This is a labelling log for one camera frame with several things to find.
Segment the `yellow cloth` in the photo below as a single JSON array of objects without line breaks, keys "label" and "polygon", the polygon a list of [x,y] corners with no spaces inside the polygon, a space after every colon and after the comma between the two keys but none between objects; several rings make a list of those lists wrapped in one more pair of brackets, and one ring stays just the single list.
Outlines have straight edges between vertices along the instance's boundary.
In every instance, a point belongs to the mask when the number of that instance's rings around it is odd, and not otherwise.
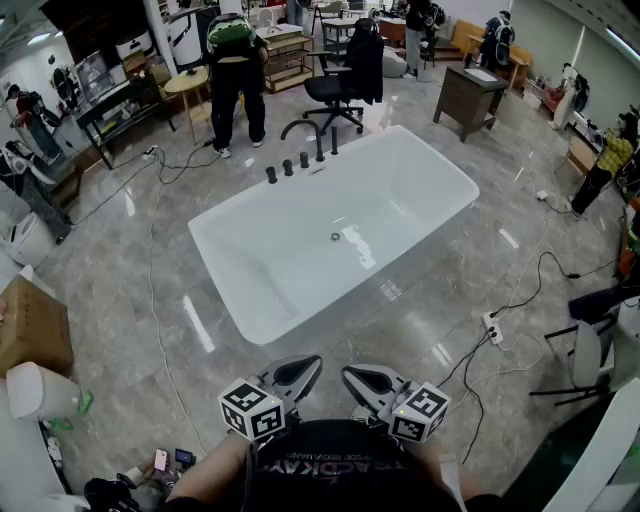
[{"label": "yellow cloth", "polygon": [[612,130],[606,133],[607,147],[596,163],[600,169],[609,171],[615,177],[620,168],[625,165],[633,155],[633,146],[627,139],[616,137]]}]

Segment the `black pants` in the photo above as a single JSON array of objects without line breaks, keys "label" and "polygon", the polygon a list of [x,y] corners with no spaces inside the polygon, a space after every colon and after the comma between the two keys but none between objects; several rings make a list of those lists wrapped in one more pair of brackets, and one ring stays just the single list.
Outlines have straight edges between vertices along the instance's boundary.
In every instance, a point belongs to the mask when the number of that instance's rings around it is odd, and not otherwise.
[{"label": "black pants", "polygon": [[480,65],[486,67],[492,73],[498,68],[498,59],[496,59],[496,46],[497,44],[492,42],[483,42],[480,45],[480,53],[482,53],[482,60]]},{"label": "black pants", "polygon": [[229,146],[233,130],[233,113],[240,91],[249,118],[249,138],[264,138],[264,100],[262,66],[256,61],[218,63],[211,70],[211,121],[216,136],[215,149]]},{"label": "black pants", "polygon": [[598,197],[602,187],[609,183],[609,180],[611,180],[611,173],[594,165],[593,169],[587,174],[576,197],[571,201],[573,211],[582,215],[595,198]]}]

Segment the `white bathtub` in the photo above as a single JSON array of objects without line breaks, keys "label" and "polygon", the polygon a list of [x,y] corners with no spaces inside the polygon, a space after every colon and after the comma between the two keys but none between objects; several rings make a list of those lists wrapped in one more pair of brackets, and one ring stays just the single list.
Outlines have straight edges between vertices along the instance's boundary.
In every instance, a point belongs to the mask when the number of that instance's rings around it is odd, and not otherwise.
[{"label": "white bathtub", "polygon": [[478,197],[469,177],[401,126],[337,156],[324,149],[324,162],[310,155],[308,169],[281,173],[274,185],[265,175],[189,222],[252,343],[270,343],[322,311]]}]

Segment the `black shirt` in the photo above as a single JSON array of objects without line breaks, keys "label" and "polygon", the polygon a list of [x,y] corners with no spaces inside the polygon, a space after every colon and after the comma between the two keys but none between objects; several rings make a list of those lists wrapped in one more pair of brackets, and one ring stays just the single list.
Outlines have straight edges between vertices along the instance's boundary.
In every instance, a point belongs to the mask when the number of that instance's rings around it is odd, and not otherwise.
[{"label": "black shirt", "polygon": [[430,0],[409,0],[409,12],[407,13],[406,21],[407,28],[411,30],[422,31],[425,29],[426,18],[429,9],[431,8]]},{"label": "black shirt", "polygon": [[[166,503],[163,512],[239,511],[244,475],[216,506],[193,498]],[[436,487],[395,442],[349,420],[302,423],[259,452],[250,510],[458,512],[456,501]],[[498,512],[497,496],[466,502],[468,512]]]}]

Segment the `black jacket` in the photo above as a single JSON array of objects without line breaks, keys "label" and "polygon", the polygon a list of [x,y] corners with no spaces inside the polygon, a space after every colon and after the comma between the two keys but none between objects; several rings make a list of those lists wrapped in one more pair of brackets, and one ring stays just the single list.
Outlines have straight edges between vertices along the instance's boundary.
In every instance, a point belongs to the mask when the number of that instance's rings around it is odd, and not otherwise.
[{"label": "black jacket", "polygon": [[371,105],[382,101],[382,52],[384,43],[375,30],[373,20],[362,18],[355,24],[353,37],[347,45],[345,67],[353,71],[344,76],[348,87]]}]

